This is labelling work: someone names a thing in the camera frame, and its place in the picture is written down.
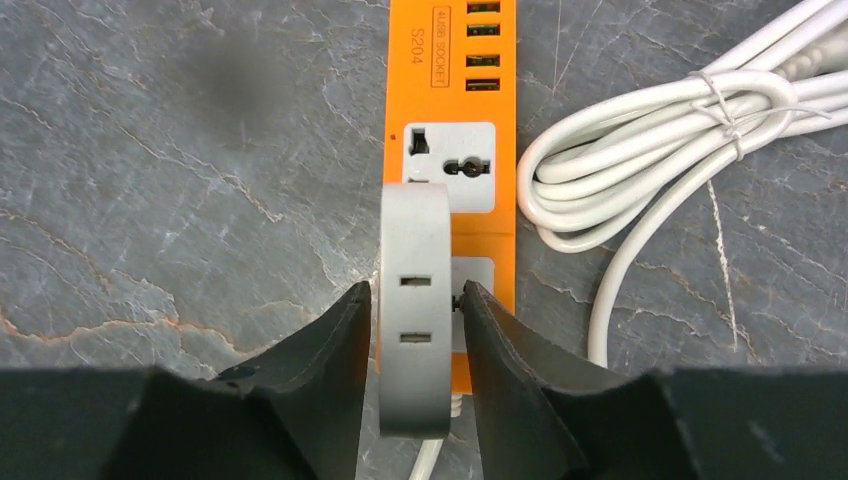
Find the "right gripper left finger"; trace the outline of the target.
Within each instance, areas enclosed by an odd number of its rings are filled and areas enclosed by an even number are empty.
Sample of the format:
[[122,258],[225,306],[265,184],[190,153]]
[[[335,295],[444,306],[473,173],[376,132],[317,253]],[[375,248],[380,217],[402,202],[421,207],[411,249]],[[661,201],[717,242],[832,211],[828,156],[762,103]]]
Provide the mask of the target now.
[[188,379],[160,367],[5,369],[5,479],[351,479],[371,290],[266,351]]

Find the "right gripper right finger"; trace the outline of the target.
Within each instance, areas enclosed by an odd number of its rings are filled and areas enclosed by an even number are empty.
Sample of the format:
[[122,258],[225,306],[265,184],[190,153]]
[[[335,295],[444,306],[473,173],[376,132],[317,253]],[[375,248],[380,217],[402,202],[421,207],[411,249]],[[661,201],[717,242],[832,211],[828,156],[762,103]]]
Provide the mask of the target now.
[[628,377],[553,344],[481,284],[461,297],[488,479],[843,479],[847,372],[672,367]]

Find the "white charger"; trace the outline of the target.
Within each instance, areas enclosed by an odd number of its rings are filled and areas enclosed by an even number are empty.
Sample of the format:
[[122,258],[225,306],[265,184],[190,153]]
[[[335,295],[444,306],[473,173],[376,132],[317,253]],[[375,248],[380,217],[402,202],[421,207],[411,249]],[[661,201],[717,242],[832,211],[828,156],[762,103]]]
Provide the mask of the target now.
[[445,186],[384,186],[378,279],[379,426],[441,439],[452,388],[451,222]]

